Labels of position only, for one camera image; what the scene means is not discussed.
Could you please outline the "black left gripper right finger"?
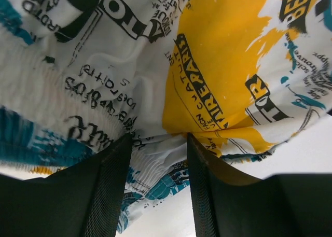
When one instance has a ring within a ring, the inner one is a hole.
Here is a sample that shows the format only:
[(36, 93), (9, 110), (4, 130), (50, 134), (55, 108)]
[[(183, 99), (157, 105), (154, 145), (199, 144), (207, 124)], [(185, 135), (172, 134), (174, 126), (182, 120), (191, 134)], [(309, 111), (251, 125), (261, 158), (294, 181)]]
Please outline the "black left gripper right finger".
[(331, 175), (248, 175), (191, 134), (187, 161), (197, 236), (331, 236)]

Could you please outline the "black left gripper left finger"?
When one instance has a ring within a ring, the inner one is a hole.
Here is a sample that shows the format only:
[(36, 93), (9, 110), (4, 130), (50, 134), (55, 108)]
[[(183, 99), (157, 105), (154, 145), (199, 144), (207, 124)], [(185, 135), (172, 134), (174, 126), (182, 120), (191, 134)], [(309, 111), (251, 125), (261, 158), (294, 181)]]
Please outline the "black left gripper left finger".
[(132, 152), (129, 134), (46, 178), (1, 176), (1, 236), (115, 236)]

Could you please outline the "patterned white yellow teal shorts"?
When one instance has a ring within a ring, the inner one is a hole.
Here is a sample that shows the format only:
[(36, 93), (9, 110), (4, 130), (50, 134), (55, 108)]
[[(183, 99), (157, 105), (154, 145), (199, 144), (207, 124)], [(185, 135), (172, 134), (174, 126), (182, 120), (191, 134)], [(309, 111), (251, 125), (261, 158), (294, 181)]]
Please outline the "patterned white yellow teal shorts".
[(1, 0), (1, 166), (53, 174), (129, 133), (117, 231), (331, 111), (331, 0)]

